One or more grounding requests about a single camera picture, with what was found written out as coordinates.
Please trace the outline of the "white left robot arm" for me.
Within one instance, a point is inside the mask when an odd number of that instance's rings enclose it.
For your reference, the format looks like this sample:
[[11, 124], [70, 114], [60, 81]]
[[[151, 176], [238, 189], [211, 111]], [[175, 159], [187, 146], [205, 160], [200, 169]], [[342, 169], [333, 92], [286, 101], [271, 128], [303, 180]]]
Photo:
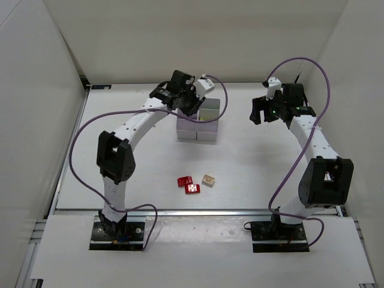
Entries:
[[142, 106], [143, 112], [133, 116], [112, 132], [102, 132], [98, 139], [97, 166], [103, 178], [104, 204], [100, 218], [119, 223], [126, 216], [125, 188], [136, 168], [133, 151], [144, 135], [165, 118], [170, 111], [180, 110], [191, 116], [205, 101], [206, 94], [215, 89], [213, 82], [179, 70], [169, 81], [159, 84]]

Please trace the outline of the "tan lego brick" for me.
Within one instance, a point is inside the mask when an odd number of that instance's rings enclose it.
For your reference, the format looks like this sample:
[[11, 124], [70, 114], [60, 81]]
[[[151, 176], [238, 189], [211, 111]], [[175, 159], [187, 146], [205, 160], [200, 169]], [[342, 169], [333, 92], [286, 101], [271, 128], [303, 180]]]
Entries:
[[202, 184], [212, 187], [215, 184], [215, 178], [209, 175], [204, 175], [202, 178]]

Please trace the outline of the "red lego brick with dots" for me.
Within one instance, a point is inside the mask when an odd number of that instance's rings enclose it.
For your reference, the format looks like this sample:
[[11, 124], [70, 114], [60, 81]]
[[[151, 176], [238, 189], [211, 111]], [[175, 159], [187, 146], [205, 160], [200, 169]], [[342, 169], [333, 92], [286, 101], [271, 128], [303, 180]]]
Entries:
[[200, 185], [199, 184], [187, 184], [184, 186], [185, 193], [189, 194], [199, 194], [200, 193]]

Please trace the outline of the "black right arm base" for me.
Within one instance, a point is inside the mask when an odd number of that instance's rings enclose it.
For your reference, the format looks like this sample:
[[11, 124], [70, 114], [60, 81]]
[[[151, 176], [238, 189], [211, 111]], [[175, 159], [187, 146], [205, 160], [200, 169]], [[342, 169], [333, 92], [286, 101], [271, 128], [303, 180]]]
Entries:
[[253, 253], [309, 252], [304, 225], [282, 224], [279, 218], [269, 221], [249, 221], [244, 229], [251, 232]]

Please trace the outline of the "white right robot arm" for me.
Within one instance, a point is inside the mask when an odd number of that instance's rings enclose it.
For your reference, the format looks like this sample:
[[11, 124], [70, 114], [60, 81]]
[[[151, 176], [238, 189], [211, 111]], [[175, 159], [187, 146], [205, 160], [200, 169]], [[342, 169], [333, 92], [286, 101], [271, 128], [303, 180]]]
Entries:
[[265, 96], [252, 100], [250, 121], [283, 121], [302, 148], [307, 168], [298, 184], [298, 194], [288, 204], [277, 208], [273, 220], [284, 225], [298, 225], [324, 209], [345, 204], [354, 170], [350, 159], [334, 151], [317, 124], [317, 116], [307, 103], [304, 87], [281, 83], [271, 77], [264, 82]]

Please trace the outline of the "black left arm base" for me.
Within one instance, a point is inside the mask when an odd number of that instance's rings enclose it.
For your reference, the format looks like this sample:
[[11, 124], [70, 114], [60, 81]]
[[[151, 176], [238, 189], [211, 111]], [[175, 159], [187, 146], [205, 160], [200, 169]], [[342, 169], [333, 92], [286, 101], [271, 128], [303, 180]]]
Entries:
[[144, 246], [145, 217], [127, 217], [117, 232], [108, 229], [94, 217], [89, 240], [89, 250], [93, 251], [141, 251]]

